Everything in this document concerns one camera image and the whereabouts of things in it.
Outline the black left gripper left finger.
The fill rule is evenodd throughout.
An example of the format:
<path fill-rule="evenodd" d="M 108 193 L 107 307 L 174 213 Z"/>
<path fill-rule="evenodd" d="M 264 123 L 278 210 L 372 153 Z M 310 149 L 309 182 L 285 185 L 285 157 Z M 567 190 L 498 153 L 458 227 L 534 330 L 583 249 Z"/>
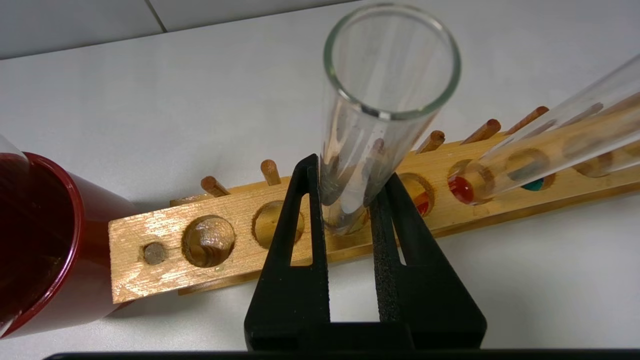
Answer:
<path fill-rule="evenodd" d="M 330 322 L 329 271 L 319 194 L 319 158 L 297 163 L 244 319 L 249 350 L 297 350 L 301 334 Z M 311 264 L 291 260 L 303 196 L 310 205 Z"/>

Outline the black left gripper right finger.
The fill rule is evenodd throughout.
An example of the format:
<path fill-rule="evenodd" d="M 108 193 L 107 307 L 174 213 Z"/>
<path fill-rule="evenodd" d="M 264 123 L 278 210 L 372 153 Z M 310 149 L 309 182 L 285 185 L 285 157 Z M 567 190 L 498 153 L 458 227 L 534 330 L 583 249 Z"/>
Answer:
<path fill-rule="evenodd" d="M 403 326 L 418 350 L 480 348 L 486 317 L 398 174 L 372 204 L 372 244 L 382 323 Z"/>

